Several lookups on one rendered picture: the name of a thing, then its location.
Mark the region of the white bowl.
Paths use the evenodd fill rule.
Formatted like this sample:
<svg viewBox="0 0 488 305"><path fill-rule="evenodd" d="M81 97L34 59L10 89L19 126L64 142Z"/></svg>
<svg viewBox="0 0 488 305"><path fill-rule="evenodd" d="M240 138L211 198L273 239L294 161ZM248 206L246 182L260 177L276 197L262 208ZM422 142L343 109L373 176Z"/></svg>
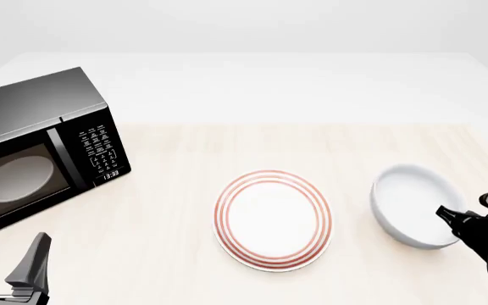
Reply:
<svg viewBox="0 0 488 305"><path fill-rule="evenodd" d="M380 172L369 200L377 223L391 238L425 250L459 241L436 215L439 207L460 213L468 210L461 192L451 182L416 164L394 164Z"/></svg>

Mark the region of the round glass turntable plate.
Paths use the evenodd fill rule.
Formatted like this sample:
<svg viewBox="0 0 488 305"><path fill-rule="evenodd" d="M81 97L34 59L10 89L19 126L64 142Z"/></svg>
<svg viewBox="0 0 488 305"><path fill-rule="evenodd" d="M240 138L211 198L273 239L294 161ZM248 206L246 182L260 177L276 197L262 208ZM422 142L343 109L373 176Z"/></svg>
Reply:
<svg viewBox="0 0 488 305"><path fill-rule="evenodd" d="M33 195L49 182L53 172L53 162L45 157L7 162L0 166L0 202L15 202Z"/></svg>

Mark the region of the black microwave oven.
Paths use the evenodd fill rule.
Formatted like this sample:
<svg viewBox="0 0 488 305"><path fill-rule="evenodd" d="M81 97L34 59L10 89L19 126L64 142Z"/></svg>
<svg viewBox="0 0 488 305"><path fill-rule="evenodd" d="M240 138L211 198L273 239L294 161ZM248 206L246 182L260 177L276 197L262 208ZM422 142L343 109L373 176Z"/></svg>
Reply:
<svg viewBox="0 0 488 305"><path fill-rule="evenodd" d="M131 171L108 104L81 68L0 87L0 166L40 156L49 182L0 202L0 230Z"/></svg>

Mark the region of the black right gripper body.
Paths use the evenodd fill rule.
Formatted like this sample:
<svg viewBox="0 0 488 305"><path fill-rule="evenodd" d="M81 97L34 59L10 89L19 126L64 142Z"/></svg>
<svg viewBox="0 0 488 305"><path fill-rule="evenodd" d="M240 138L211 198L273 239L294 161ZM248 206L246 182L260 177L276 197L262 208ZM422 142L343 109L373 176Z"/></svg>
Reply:
<svg viewBox="0 0 488 305"><path fill-rule="evenodd" d="M488 215L468 216L452 227L452 233L480 258L488 258Z"/></svg>

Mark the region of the white plate with red rings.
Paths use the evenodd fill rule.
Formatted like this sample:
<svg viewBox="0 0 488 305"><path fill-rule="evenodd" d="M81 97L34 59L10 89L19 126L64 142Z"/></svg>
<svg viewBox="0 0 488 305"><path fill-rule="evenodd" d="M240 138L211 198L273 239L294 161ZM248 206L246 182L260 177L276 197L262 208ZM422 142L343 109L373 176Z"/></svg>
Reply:
<svg viewBox="0 0 488 305"><path fill-rule="evenodd" d="M212 224L231 257L268 272L294 271L316 261L334 230L320 190L277 169L249 172L230 182L213 206Z"/></svg>

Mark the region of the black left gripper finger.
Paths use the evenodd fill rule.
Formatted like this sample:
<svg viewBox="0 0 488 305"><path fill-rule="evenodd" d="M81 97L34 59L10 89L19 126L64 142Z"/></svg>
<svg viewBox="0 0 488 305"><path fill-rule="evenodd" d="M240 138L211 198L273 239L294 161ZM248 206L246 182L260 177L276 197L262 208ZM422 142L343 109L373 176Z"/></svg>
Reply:
<svg viewBox="0 0 488 305"><path fill-rule="evenodd" d="M47 263L52 238L38 233L16 268L6 277L13 297L31 297L34 292L48 294Z"/></svg>

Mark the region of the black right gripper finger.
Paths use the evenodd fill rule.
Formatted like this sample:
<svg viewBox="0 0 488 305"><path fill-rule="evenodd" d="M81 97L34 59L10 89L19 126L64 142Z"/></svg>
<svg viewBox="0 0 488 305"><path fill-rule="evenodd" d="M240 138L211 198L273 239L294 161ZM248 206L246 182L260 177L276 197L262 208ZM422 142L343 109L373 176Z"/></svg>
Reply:
<svg viewBox="0 0 488 305"><path fill-rule="evenodd" d="M465 213L461 213L446 208L443 205L440 205L440 207L438 207L435 214L439 218L444 220L444 222L451 228L453 235L457 238L461 237L461 231L463 230L464 223L466 223L468 220L478 217L478 214L474 213L471 210L468 210Z"/></svg>

